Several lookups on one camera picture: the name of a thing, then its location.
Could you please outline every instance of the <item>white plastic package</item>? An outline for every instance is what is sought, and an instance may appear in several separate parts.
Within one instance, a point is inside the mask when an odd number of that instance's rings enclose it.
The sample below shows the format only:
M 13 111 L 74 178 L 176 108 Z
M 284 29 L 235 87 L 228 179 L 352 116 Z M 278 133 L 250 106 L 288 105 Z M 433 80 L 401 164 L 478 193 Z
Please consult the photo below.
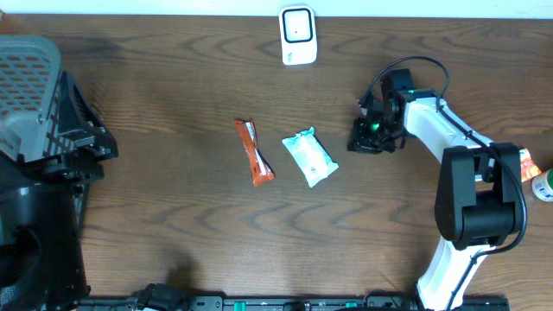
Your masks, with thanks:
M 313 126 L 294 137 L 284 138 L 283 144 L 302 169 L 310 187 L 327 178 L 338 168 L 338 164 L 332 161 L 315 138 Z

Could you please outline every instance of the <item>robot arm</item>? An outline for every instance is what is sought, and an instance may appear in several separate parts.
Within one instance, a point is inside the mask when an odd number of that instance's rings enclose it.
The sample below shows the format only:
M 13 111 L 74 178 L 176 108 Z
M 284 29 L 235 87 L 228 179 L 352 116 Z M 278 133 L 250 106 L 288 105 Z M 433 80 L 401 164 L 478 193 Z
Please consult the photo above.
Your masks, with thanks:
M 462 122 L 449 108 L 444 99 L 440 100 L 442 109 L 446 110 L 459 125 L 466 130 L 472 130 Z M 480 146 L 467 139 L 459 129 L 453 126 L 435 108 L 435 98 L 419 98 L 409 102 L 405 106 L 405 129 L 423 141 L 424 145 L 432 152 L 438 162 L 442 162 L 443 150 L 455 146 L 466 146 L 469 149 L 477 149 Z M 487 145 L 492 140 L 480 134 L 473 133 Z M 481 175 L 475 176 L 476 181 L 481 181 Z M 429 268 L 418 280 L 416 289 L 421 303 L 427 309 L 443 310 L 447 307 L 451 293 L 462 278 L 464 268 L 470 264 L 471 257 L 479 251 L 489 251 L 495 247 L 489 244 L 468 246 L 465 250 L 458 251 L 452 242 L 440 237 L 438 248 Z M 459 307 L 463 300 L 463 293 L 470 280 L 476 273 L 485 257 L 480 257 L 478 263 L 471 269 L 467 279 L 455 296 L 451 308 Z
M 404 147 L 407 136 L 416 136 L 442 164 L 435 202 L 435 220 L 442 236 L 416 287 L 425 309 L 459 307 L 463 292 L 486 257 L 475 255 L 494 250 L 522 225 L 520 202 L 515 186 L 506 179 L 505 168 L 466 133 L 496 151 L 520 181 L 518 149 L 475 133 L 437 92 L 416 89 L 409 69 L 390 70 L 380 84 L 383 103 L 370 92 L 360 102 L 365 117 L 354 123 L 348 149 L 393 152 Z M 493 190 L 477 192 L 478 181 L 492 182 Z M 470 265 L 472 269 L 463 276 Z

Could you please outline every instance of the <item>orange package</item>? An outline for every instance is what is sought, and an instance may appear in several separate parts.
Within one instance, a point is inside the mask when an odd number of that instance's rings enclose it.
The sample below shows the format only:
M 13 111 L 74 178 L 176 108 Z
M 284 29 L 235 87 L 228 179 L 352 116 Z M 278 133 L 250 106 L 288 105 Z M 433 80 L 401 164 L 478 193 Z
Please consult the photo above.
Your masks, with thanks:
M 256 127 L 253 124 L 253 118 L 249 121 L 236 119 L 234 120 L 234 125 L 240 134 L 240 138 L 242 138 L 242 144 L 250 160 L 253 186 L 257 187 L 266 181 L 274 180 L 275 174 L 273 174 L 269 165 L 267 165 L 267 162 L 265 162 L 257 150 L 257 133 Z
M 530 156 L 530 151 L 528 149 L 521 149 L 519 153 L 522 182 L 528 181 L 542 173 L 536 163 L 532 161 L 532 157 Z

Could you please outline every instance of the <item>wooden table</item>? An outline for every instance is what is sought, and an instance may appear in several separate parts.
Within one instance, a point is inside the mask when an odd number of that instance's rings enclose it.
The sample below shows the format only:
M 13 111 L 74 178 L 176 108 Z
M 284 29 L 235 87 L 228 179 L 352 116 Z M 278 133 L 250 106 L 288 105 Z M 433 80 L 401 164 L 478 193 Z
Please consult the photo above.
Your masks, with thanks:
M 463 120 L 553 167 L 551 21 L 320 18 L 318 59 L 300 67 L 281 62 L 276 18 L 7 15 L 0 30 L 52 39 L 118 140 L 82 240 L 94 295 L 149 282 L 228 295 L 408 290 L 438 242 L 440 165 L 416 139 L 391 155 L 346 151 L 356 98 L 399 57 L 441 60 Z M 405 65 L 417 86 L 441 87 L 439 68 Z M 262 187 L 236 117 L 255 118 L 276 172 Z M 311 125 L 340 165 L 314 188 L 281 143 Z M 489 257 L 468 292 L 548 310 L 553 205 L 525 191 L 524 242 Z

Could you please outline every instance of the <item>white bottle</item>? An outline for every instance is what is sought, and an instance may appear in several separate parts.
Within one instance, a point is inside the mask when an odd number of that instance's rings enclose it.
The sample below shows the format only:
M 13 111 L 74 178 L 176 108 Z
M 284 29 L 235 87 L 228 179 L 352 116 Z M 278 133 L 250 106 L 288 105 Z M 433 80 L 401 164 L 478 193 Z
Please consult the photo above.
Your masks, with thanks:
M 553 173 L 551 170 L 536 176 L 532 181 L 534 194 L 546 202 L 553 202 Z

